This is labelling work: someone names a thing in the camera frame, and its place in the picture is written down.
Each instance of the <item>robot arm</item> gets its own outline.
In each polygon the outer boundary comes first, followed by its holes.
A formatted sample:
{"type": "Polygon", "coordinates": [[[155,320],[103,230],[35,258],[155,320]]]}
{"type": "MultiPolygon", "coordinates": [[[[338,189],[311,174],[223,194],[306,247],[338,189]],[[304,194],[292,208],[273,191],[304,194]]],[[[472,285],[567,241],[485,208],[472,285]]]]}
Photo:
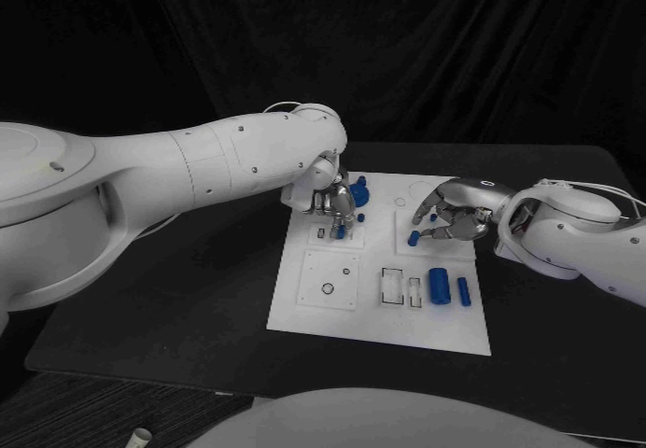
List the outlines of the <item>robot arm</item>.
{"type": "Polygon", "coordinates": [[[596,184],[547,179],[520,193],[490,181],[452,179],[415,213],[417,225],[436,207],[449,226],[425,230],[422,237],[474,240],[494,222],[501,257],[556,278],[583,274],[603,290],[646,306],[646,218],[622,217],[611,200],[573,185],[628,196],[596,184]]]}
{"type": "Polygon", "coordinates": [[[122,137],[0,123],[0,332],[6,311],[80,291],[182,212],[288,186],[289,206],[308,213],[325,190],[332,216],[353,221],[347,143],[340,116],[314,104],[122,137]]]}

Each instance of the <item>small blue part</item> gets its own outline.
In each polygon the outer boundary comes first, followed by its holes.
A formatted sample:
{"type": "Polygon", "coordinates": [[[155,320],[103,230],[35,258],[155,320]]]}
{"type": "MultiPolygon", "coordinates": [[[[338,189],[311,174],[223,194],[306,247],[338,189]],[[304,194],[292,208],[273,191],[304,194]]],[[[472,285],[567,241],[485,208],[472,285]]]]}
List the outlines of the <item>small blue part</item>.
{"type": "Polygon", "coordinates": [[[354,204],[357,207],[363,207],[371,200],[371,192],[367,189],[367,178],[364,176],[351,185],[351,193],[354,194],[354,204]]]}
{"type": "Polygon", "coordinates": [[[419,231],[413,231],[412,232],[412,236],[409,238],[409,245],[416,247],[417,246],[417,240],[420,239],[420,232],[419,231]]]}
{"type": "Polygon", "coordinates": [[[452,303],[449,274],[445,268],[433,268],[429,271],[429,289],[432,291],[432,303],[436,305],[452,303]]]}
{"type": "Polygon", "coordinates": [[[458,286],[461,288],[462,306],[472,306],[472,297],[469,297],[468,279],[465,277],[461,277],[458,279],[458,286]]]}

